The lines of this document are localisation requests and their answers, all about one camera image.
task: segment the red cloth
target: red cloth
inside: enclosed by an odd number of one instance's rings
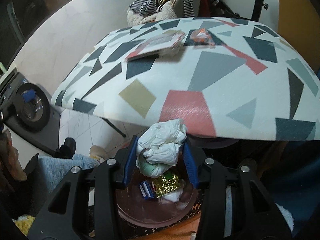
[[[198,17],[211,17],[208,0],[200,0]]]

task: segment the exercise bike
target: exercise bike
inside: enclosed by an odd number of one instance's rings
[[[262,9],[268,10],[269,5],[264,0],[255,0],[251,19],[241,17],[233,12],[223,0],[208,0],[209,10],[212,17],[228,17],[258,22]]]

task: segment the orange plastic wrapper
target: orange plastic wrapper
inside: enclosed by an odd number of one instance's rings
[[[201,42],[204,45],[215,46],[215,43],[211,35],[205,28],[194,30],[190,35],[190,39],[192,39],[195,42]]]

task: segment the shoe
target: shoe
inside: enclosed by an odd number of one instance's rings
[[[106,161],[107,159],[109,159],[110,157],[108,156],[107,152],[100,146],[98,145],[93,145],[90,148],[90,154],[89,156],[97,161],[99,161],[100,163],[103,163],[104,161]]]

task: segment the yellow fuzzy fabric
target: yellow fuzzy fabric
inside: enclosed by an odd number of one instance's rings
[[[13,220],[13,222],[16,224],[16,226],[20,229],[20,231],[27,236],[29,229],[31,228],[31,225],[33,221],[36,218],[29,215],[24,215],[19,217],[17,220]]]

